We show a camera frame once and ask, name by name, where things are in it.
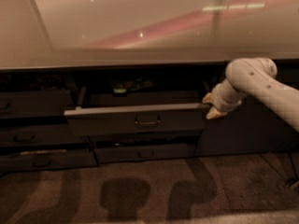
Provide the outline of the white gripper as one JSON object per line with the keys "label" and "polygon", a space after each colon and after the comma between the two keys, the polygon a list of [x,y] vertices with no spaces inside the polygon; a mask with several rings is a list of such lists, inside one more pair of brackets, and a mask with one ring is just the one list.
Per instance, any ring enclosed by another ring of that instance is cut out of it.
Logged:
{"label": "white gripper", "polygon": [[230,83],[219,83],[212,92],[205,95],[203,104],[213,104],[206,114],[207,119],[218,119],[234,111],[242,104],[246,94],[237,91]]}

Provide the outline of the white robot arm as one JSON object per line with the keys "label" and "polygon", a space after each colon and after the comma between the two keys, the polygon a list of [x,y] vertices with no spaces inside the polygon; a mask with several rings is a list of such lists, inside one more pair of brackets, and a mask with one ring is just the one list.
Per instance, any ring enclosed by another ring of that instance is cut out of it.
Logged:
{"label": "white robot arm", "polygon": [[299,131],[299,90],[276,80],[278,69],[268,58],[232,60],[225,69],[225,79],[204,98],[211,104],[207,119],[217,119],[234,111],[251,95]]}

